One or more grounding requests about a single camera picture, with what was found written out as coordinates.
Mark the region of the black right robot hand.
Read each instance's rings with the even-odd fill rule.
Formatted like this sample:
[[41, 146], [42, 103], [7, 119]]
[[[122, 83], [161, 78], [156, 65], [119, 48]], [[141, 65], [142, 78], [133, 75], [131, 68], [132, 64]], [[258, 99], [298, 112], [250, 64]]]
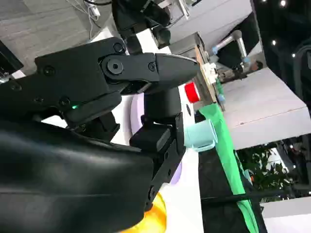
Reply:
[[107, 38], [0, 86], [0, 230], [115, 233], [139, 223], [185, 152], [191, 58]]

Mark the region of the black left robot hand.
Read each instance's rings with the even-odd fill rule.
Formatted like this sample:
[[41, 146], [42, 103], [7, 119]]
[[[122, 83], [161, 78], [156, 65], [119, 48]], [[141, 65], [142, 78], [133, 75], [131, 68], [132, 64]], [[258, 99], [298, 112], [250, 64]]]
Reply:
[[113, 0], [112, 15], [116, 28], [130, 54], [142, 53], [136, 36], [150, 29], [160, 48], [169, 45], [171, 14], [152, 0]]

